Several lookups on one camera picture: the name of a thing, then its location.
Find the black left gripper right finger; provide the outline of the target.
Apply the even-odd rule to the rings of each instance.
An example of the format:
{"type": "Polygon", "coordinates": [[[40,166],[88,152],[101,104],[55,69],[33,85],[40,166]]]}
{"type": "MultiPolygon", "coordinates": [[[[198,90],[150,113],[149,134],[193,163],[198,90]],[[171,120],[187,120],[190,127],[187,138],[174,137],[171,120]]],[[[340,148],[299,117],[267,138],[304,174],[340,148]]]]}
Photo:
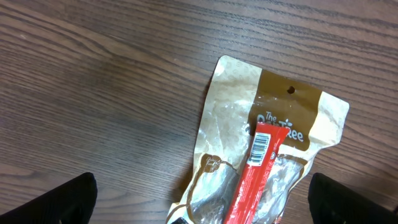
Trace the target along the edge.
{"type": "Polygon", "coordinates": [[[313,175],[308,204],[314,224],[397,224],[390,211],[322,173],[313,175]]]}

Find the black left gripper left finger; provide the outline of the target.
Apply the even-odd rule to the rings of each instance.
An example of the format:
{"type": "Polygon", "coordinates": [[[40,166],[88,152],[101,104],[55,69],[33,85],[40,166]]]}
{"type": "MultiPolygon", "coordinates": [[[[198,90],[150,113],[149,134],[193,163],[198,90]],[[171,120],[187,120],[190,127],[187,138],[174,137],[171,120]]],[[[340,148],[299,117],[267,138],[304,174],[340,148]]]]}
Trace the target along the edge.
{"type": "Polygon", "coordinates": [[[1,215],[1,224],[87,224],[96,205],[96,179],[86,172],[1,215]]]}

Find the red snack bar wrapper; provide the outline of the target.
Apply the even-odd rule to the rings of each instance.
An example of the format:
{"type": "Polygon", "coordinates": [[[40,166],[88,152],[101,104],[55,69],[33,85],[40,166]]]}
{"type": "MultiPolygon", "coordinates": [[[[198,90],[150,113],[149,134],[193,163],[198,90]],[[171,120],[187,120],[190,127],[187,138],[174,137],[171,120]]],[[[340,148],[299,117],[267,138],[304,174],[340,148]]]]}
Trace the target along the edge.
{"type": "Polygon", "coordinates": [[[251,223],[279,147],[289,133],[289,128],[257,123],[234,197],[224,219],[225,224],[251,223]]]}

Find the white brown snack packet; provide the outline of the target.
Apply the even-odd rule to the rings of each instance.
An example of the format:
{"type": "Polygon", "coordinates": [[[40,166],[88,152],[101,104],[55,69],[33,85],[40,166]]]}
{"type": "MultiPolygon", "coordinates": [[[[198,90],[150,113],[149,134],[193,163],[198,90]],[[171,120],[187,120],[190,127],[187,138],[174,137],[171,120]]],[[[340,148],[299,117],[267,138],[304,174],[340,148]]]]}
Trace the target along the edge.
{"type": "Polygon", "coordinates": [[[316,154],[341,141],[349,104],[310,85],[222,56],[206,96],[193,157],[193,177],[167,223],[223,223],[246,162],[257,123],[289,129],[275,155],[254,223],[279,223],[291,190],[316,154]]]}

